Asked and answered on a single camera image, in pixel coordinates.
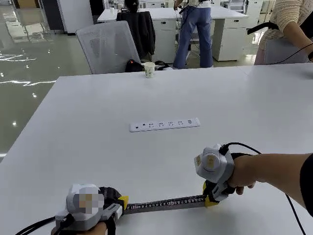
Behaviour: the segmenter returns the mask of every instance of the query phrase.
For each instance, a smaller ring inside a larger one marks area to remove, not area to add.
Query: blue jeans
[[[196,8],[188,6],[183,12],[179,45],[173,67],[183,69],[186,64],[188,45],[191,35],[197,27],[200,43],[200,67],[213,66],[211,48],[211,8]]]

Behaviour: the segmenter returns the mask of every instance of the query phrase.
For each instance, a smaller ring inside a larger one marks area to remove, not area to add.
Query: measuring tape blade
[[[179,210],[188,208],[204,207],[205,195],[197,195],[191,197],[173,198],[155,202],[133,203],[128,204],[124,210],[124,214],[134,214],[143,212],[156,212]]]

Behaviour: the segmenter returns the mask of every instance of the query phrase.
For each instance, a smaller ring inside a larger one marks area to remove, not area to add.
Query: black bag
[[[129,60],[126,64],[125,72],[142,72],[145,68],[135,60]]]
[[[155,64],[156,64],[157,67],[158,67],[158,65],[160,66],[160,67],[157,68],[158,71],[164,70],[165,68],[170,67],[168,64],[166,64],[165,62],[160,61],[160,60],[155,61]]]

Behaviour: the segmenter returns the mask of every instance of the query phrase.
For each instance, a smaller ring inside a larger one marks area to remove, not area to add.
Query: chair backrest
[[[125,72],[140,59],[126,21],[95,24],[76,31],[92,74]]]

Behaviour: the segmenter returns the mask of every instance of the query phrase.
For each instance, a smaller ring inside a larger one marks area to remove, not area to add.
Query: beige knit sweater
[[[313,0],[276,0],[271,22],[278,25],[279,30],[269,29],[263,35],[259,48],[265,50],[269,39],[282,38],[283,31],[290,22],[301,25],[313,11]]]

